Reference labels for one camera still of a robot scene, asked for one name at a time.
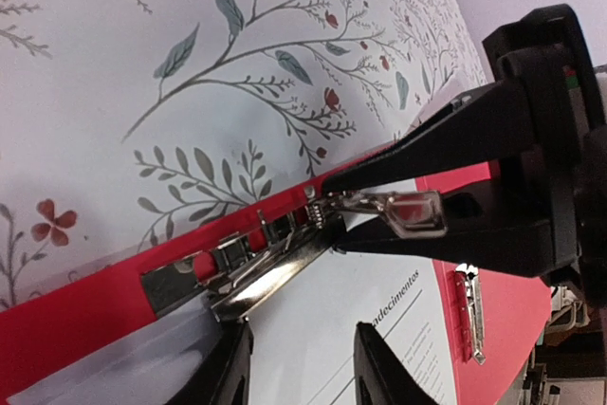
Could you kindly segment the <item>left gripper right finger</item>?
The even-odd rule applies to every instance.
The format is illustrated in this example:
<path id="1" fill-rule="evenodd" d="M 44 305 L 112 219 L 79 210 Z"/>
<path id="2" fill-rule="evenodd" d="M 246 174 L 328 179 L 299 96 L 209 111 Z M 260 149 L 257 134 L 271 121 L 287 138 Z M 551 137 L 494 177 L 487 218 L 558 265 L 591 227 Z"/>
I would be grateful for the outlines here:
<path id="1" fill-rule="evenodd" d="M 368 322 L 357 323 L 353 359 L 358 405 L 437 404 Z"/>

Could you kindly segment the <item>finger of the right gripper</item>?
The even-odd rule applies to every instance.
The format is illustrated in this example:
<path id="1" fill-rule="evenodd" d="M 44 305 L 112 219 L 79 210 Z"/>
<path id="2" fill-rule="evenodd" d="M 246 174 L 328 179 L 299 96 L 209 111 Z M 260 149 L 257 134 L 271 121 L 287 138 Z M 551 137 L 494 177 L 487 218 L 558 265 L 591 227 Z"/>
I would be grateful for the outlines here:
<path id="1" fill-rule="evenodd" d="M 579 257 L 572 212 L 552 212 L 534 193 L 484 180 L 444 194 L 447 233 L 402 239 L 380 218 L 348 231 L 334 247 L 347 252 L 411 255 L 520 277 L 543 277 Z"/>

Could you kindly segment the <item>printed white paper sheets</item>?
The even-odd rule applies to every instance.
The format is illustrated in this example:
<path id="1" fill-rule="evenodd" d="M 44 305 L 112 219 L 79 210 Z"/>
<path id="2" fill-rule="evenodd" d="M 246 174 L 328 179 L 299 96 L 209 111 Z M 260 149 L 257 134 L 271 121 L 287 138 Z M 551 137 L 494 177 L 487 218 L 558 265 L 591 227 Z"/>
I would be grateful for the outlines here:
<path id="1" fill-rule="evenodd" d="M 9 395 L 12 404 L 157 404 L 192 376 L 211 337 L 200 304 L 60 374 Z M 250 318 L 256 404 L 351 404 L 354 334 L 372 322 L 424 391 L 457 400 L 438 282 L 424 258 L 326 252 Z"/>

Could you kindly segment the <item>red file folder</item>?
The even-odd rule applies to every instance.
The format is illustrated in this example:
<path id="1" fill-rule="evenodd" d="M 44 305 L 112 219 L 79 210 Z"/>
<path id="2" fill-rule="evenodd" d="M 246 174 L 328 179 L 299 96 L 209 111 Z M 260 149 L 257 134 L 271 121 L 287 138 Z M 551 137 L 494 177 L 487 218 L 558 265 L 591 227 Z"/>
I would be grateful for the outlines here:
<path id="1" fill-rule="evenodd" d="M 141 284 L 144 273 L 194 255 L 200 277 L 218 268 L 212 244 L 230 229 L 252 228 L 251 245 L 264 239 L 256 212 L 279 215 L 298 211 L 304 186 L 297 185 L 233 212 L 209 225 L 150 246 L 70 285 L 19 304 L 1 315 L 1 398 L 28 387 L 116 341 L 153 324 L 154 314 Z M 524 364 L 550 313 L 550 290 L 540 279 L 484 270 L 480 274 L 486 338 L 486 362 L 464 359 L 461 310 L 455 266 L 430 261 L 439 286 L 461 404 L 494 404 L 506 392 Z"/>

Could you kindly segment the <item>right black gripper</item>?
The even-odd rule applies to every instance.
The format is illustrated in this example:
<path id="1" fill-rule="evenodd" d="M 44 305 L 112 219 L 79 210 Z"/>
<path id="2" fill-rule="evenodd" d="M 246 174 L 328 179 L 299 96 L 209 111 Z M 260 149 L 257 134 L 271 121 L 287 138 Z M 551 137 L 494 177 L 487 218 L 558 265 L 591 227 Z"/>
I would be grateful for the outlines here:
<path id="1" fill-rule="evenodd" d="M 603 301 L 606 109 L 578 16 L 566 4 L 533 9 L 494 30 L 483 47 L 493 76 L 513 80 L 460 94 L 399 142 L 327 177 L 322 192 L 434 175 L 534 142 L 493 169 L 546 212 L 552 254 L 543 280 Z"/>

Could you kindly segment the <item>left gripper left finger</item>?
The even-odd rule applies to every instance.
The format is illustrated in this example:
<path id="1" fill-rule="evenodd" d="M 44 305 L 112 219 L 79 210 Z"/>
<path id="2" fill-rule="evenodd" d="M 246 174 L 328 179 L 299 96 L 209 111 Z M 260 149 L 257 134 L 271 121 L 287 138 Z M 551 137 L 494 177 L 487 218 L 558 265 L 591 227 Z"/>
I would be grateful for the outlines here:
<path id="1" fill-rule="evenodd" d="M 167 405 L 246 405 L 254 337 L 248 322 L 222 325 L 219 342 Z"/>

